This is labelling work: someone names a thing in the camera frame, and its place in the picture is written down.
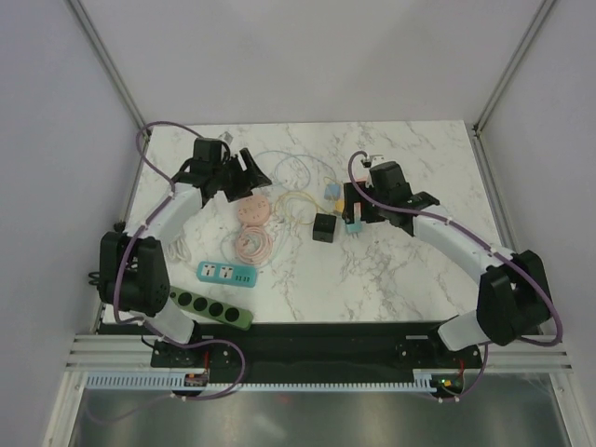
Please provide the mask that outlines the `blue plug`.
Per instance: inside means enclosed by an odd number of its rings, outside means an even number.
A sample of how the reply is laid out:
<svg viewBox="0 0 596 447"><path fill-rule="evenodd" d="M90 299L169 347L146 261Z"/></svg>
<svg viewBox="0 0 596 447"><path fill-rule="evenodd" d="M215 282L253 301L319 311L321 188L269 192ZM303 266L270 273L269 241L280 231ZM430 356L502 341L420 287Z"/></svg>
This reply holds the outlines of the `blue plug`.
<svg viewBox="0 0 596 447"><path fill-rule="evenodd" d="M324 191L324 198L326 200L338 200L341 196L341 186L338 183L327 184Z"/></svg>

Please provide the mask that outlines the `teal plug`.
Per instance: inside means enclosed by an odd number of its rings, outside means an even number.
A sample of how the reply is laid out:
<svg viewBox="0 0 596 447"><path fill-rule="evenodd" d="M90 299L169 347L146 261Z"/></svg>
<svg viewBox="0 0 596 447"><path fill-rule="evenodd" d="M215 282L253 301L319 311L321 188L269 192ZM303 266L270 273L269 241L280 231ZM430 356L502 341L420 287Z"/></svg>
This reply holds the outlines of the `teal plug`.
<svg viewBox="0 0 596 447"><path fill-rule="evenodd" d="M359 236L359 234L362 232L363 229L363 224L361 221L355 221L353 223L347 223L345 225L345 231L346 233L353 238L356 238Z"/></svg>

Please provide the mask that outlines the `pink round power socket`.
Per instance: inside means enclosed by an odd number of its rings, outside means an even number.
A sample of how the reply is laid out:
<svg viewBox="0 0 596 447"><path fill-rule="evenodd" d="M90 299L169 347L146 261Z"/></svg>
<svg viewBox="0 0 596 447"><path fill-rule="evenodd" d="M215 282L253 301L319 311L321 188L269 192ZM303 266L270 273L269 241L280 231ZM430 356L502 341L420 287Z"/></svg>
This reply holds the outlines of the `pink round power socket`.
<svg viewBox="0 0 596 447"><path fill-rule="evenodd" d="M247 196L237 203L237 218L246 226L262 226L271 215L269 200L263 195Z"/></svg>

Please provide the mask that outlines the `black cube adapter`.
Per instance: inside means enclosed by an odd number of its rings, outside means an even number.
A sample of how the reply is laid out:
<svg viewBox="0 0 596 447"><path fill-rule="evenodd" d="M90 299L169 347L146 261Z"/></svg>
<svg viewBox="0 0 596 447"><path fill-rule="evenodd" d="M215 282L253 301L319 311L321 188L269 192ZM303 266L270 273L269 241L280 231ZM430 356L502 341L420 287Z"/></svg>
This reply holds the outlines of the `black cube adapter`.
<svg viewBox="0 0 596 447"><path fill-rule="evenodd" d="M312 239L318 242L333 243L336 216L317 213L312 227Z"/></svg>

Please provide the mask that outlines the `teal power strip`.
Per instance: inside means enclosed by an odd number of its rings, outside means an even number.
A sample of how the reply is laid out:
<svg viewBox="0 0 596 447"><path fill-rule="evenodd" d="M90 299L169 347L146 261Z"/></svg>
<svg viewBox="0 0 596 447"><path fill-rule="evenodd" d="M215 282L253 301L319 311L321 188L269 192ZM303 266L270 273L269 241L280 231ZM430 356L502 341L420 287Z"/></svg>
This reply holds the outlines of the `teal power strip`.
<svg viewBox="0 0 596 447"><path fill-rule="evenodd" d="M254 288L257 270L244 264L201 262L197 267L196 277L199 281L211 284Z"/></svg>

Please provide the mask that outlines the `green power strip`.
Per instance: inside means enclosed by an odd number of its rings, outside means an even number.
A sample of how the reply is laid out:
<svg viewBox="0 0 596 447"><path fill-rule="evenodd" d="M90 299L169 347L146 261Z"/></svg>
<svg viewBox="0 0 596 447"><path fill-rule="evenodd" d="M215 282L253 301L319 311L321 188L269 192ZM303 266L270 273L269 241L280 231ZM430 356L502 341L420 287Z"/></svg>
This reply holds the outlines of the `green power strip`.
<svg viewBox="0 0 596 447"><path fill-rule="evenodd" d="M249 310L177 287L170 288L169 298L183 311L194 316L208 318L242 331L247 331L253 322L253 314Z"/></svg>

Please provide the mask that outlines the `pink cube plug adapter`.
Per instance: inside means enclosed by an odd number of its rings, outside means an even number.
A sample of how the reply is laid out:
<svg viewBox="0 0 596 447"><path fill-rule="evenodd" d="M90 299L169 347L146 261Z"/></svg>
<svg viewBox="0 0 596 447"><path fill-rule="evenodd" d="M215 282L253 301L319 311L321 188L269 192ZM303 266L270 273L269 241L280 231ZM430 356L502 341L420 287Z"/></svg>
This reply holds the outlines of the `pink cube plug adapter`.
<svg viewBox="0 0 596 447"><path fill-rule="evenodd" d="M361 203L356 202L353 204L352 207L352 219L351 223L360 223L361 222Z"/></svg>

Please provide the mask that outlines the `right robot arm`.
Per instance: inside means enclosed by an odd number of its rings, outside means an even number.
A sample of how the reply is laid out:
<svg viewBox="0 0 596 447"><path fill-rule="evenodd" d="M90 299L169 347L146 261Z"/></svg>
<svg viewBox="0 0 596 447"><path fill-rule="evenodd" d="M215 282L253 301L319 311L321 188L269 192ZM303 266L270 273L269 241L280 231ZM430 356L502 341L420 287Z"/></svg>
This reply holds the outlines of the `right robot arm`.
<svg viewBox="0 0 596 447"><path fill-rule="evenodd" d="M442 322L427 342L428 359L448 366L473 345L506 346L527 342L528 333L551 320L562 340L562 323L552 303L541 258L490 244L455 220L427 192L414 193L401 166L379 155L357 151L350 157L368 171L365 181L351 176L344 185L346 224L387 222L441 252L477 285L475 309Z"/></svg>

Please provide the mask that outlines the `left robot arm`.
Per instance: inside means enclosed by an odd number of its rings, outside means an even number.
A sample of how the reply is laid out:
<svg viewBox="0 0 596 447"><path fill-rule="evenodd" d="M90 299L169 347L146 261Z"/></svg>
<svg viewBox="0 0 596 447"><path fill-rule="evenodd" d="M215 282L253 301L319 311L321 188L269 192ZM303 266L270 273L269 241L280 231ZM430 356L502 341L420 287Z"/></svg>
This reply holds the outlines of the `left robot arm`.
<svg viewBox="0 0 596 447"><path fill-rule="evenodd" d="M146 327L173 344L172 356L182 365L194 366L203 359L204 344L193 336L195 321L170 298L164 249L218 193L234 202L272 182L249 149L233 155L218 139L197 137L192 156L171 176L147 157L142 160L166 180L168 189L144 219L102 237L96 287L117 324Z"/></svg>

